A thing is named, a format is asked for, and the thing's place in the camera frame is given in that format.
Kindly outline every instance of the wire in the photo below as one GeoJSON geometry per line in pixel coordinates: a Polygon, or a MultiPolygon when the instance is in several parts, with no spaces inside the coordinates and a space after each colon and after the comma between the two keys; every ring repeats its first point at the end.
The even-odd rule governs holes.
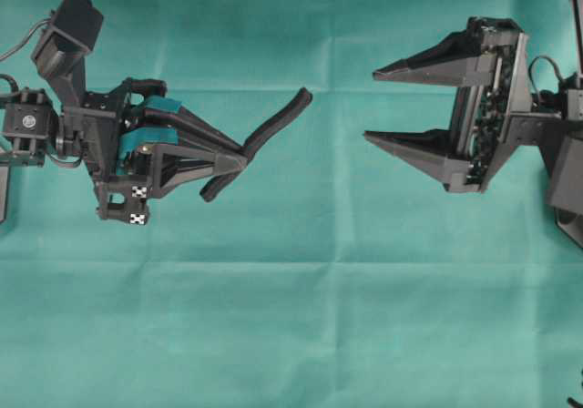
{"type": "Polygon", "coordinates": [[[8,74],[0,74],[0,78],[5,80],[6,82],[8,82],[8,85],[10,85],[10,92],[11,93],[18,92],[18,84],[16,83],[16,80],[14,77],[9,76],[8,74]]]}
{"type": "Polygon", "coordinates": [[[49,159],[53,161],[55,165],[57,165],[60,168],[77,168],[79,165],[81,165],[81,162],[83,161],[83,156],[80,156],[77,160],[73,162],[65,162],[64,160],[55,158],[48,151],[46,155],[48,156],[49,159]]]}
{"type": "Polygon", "coordinates": [[[558,83],[560,85],[565,83],[565,78],[561,75],[561,70],[558,67],[557,62],[555,62],[555,60],[552,57],[549,56],[537,56],[533,59],[533,61],[530,63],[530,66],[528,67],[528,78],[530,79],[530,84],[532,85],[533,89],[535,90],[535,94],[537,94],[537,103],[540,106],[542,98],[540,96],[540,91],[537,88],[537,84],[535,83],[535,79],[533,78],[533,68],[535,67],[535,63],[538,62],[540,59],[544,59],[546,60],[552,67],[553,70],[555,71],[555,76],[557,77],[558,83]]]}
{"type": "Polygon", "coordinates": [[[2,55],[0,55],[0,62],[5,61],[8,57],[13,55],[17,51],[19,51],[23,46],[25,46],[28,43],[28,41],[30,41],[30,38],[33,37],[33,34],[35,33],[35,31],[38,30],[40,27],[48,24],[49,21],[50,21],[50,18],[45,18],[45,19],[38,21],[36,24],[34,24],[32,27],[30,27],[30,30],[28,30],[28,32],[26,33],[26,36],[23,38],[22,41],[20,41],[18,44],[16,44],[12,48],[10,48],[8,51],[6,51],[2,55]]]}

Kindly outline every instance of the teal fabric backdrop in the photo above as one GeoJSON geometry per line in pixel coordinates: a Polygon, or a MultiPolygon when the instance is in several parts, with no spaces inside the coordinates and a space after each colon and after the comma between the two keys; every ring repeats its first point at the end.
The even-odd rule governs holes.
{"type": "MultiPolygon", "coordinates": [[[[61,0],[0,0],[0,50],[61,0]]],[[[375,68],[471,15],[513,17],[575,69],[567,0],[93,0],[87,83],[158,77],[242,141],[313,104],[211,204],[202,182],[146,228],[100,221],[87,173],[14,173],[0,227],[4,407],[551,407],[579,391],[583,253],[543,204],[535,149],[485,195],[362,138],[445,127],[454,90],[375,68]]],[[[28,59],[0,66],[46,87],[28,59]]],[[[547,67],[542,87],[554,88],[547,67]]]]}

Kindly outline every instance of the teal rubber pad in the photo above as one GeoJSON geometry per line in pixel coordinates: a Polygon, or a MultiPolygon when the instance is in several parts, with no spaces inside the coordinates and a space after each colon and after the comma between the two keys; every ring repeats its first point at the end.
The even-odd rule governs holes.
{"type": "Polygon", "coordinates": [[[132,130],[121,136],[118,149],[118,169],[117,174],[125,174],[121,168],[122,161],[128,153],[134,151],[144,143],[178,144],[179,134],[175,128],[169,127],[142,127],[132,130]]]}
{"type": "Polygon", "coordinates": [[[150,96],[137,106],[137,108],[142,107],[177,114],[180,108],[182,107],[182,102],[178,100],[173,100],[172,98],[150,96]]]}

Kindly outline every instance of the checkered marker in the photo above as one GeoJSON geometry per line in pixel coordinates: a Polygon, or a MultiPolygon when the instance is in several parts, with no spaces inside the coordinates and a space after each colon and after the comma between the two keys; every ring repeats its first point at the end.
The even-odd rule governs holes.
{"type": "Polygon", "coordinates": [[[131,197],[147,199],[148,198],[148,188],[146,187],[131,187],[131,197]]]}
{"type": "Polygon", "coordinates": [[[129,224],[138,224],[143,226],[146,224],[145,214],[129,214],[129,224]]]}

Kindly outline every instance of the parallel jaw gripper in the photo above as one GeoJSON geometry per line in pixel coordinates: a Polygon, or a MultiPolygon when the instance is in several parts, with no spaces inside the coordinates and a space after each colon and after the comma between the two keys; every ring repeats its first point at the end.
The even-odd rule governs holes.
{"type": "Polygon", "coordinates": [[[514,21],[472,17],[464,31],[373,73],[375,80],[457,87],[449,128],[364,136],[457,193],[486,191],[518,147],[537,146],[550,177],[546,202],[557,225],[583,247],[583,5],[570,1],[578,72],[564,79],[541,56],[554,65],[557,93],[530,92],[528,36],[514,21]]]}

